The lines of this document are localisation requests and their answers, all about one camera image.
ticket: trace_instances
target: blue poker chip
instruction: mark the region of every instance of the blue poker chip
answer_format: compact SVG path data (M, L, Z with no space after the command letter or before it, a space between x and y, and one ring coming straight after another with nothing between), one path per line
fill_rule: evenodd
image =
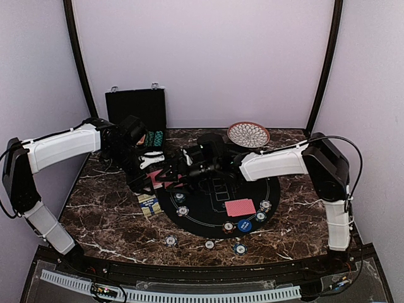
M233 252L238 256L245 255L247 253L247 250L247 246L243 244L236 244L235 246L233 246Z
M237 227L242 232L249 232L252 229L253 225L249 220L240 220L237 224Z
M167 238L165 238L165 245L167 247L174 247L178 243L177 237L174 235L169 235Z
M257 222L264 222L266 220L266 213L259 211L255 214L255 220Z
M185 201L185 194L176 193L174 195L174 199L175 199L175 202L177 202L177 203L183 203Z
M268 200L263 200L259 204L259 209L266 213L268 213L271 210L271 207L272 207L271 202L269 202Z

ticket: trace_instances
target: black frame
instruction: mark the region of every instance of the black frame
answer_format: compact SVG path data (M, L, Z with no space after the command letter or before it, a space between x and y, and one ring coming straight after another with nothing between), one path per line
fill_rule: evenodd
M374 250L373 244L361 245L351 250L351 256L354 262L361 260L361 249L363 249L363 257L374 258L374 261L381 277L384 294L389 303L393 303L386 276L381 268L379 257ZM39 246L31 263L27 279L25 281L23 294L20 302L26 302L28 291L30 289L33 273L39 260L54 263L56 270L77 275L70 267L64 263L60 263L60 256L49 247ZM246 266L226 266L226 267L182 267L182 266L158 266L132 264L118 261L109 261L104 259L85 257L86 264L90 264L101 277L111 279L119 284L136 286L138 281L147 282L169 282L169 283L197 283L197 284L221 284L221 283L246 283L263 280L275 280L277 285L292 283L299 285L305 289L312 289L316 292L316 287L323 276L328 273L314 273L303 270L303 268L316 268L319 262L326 259L326 255L312 258L284 261L277 263L265 263ZM89 276L80 275L83 278L91 278Z
M97 108L95 106L90 86L88 84L88 77L84 66L83 56L81 55L80 42L78 39L76 23L74 21L73 5L71 0L63 0L63 3L64 3L64 14L66 15L66 22L68 24L71 48L73 50L74 60L76 62L76 68L78 75L80 77L81 87L83 88L87 107L92 117L98 117ZM336 40L338 38L338 30L341 22L342 6L343 6L343 0L335 0L333 18L331 21L330 36L328 39L323 70L321 72L316 96L314 98L307 126L305 129L303 129L303 132L307 137L310 137L314 125L316 123L317 116L319 114L321 107L321 102L323 101L326 85L328 82L328 76L330 75L331 65L334 58Z
M63 5L66 23L68 25L71 49L73 51L78 77L80 78L81 88L83 89L88 111L92 117L98 118L97 108L95 107L86 69L84 67L83 56L81 55L80 41L78 40L76 22L74 20L73 4L71 0L63 0Z

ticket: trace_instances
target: white arm segment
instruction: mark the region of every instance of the white arm segment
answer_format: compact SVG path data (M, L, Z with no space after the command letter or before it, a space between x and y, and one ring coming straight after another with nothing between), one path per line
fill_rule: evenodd
M55 216L49 211L41 201L23 214L40 233L61 254L67 254L75 245L73 238L57 221Z
M42 169L82 153L101 149L100 132L92 124L84 124L68 133L58 134L24 146L33 174Z
M28 159L33 174L42 169L81 155L101 149L100 132L92 124L84 124L80 128L67 133L51 136L38 142L24 146L29 149ZM37 204L23 214L37 230L41 237L46 239L61 254L67 254L74 246L73 238L57 221L43 202Z
M345 213L345 201L323 201L328 224L328 246L332 251L345 251L350 242L349 215Z
M248 154L241 162L240 170L247 181L279 175L308 174L302 152L308 145L294 146L287 150L258 155ZM331 250L344 251L350 242L349 215L345 201L323 201L328 224L328 245Z
M247 181L278 175L305 174L309 172L302 158L308 145L291 147L266 155L248 154L241 162L240 170Z

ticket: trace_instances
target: black pole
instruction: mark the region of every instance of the black pole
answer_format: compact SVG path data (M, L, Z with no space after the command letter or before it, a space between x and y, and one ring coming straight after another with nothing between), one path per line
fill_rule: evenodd
M80 78L81 87L83 89L84 97L86 99L88 110L92 117L98 118L97 109L93 95L91 94L90 85L88 83L86 69L84 67L83 56L81 55L80 43L77 36L76 23L74 21L73 5L71 0L63 0L64 14L66 15L66 23L68 24L70 44L73 50L74 61L76 62L76 68L78 76Z
M338 37L338 30L340 28L342 6L343 6L343 0L335 0L333 20L331 22L330 37L328 38L328 45L326 56L324 59L323 70L321 71L320 81L318 83L317 93L316 97L314 98L314 103L311 109L309 121L307 122L306 129L304 130L305 135L307 137L310 137L311 133L313 132L313 128L316 123L318 113L320 111L321 102L323 101L324 92L326 90L328 76L330 75L331 64L333 62L335 45Z

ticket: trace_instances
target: green poker chip stack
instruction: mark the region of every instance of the green poker chip stack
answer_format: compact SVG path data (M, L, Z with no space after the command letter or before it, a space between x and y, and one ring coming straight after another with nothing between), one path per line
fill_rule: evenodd
M161 147L162 145L163 145L163 132L156 131L155 136L154 136L153 146Z
M145 145L146 146L153 146L153 142L154 142L154 132L153 131L148 131L147 135L146 135Z

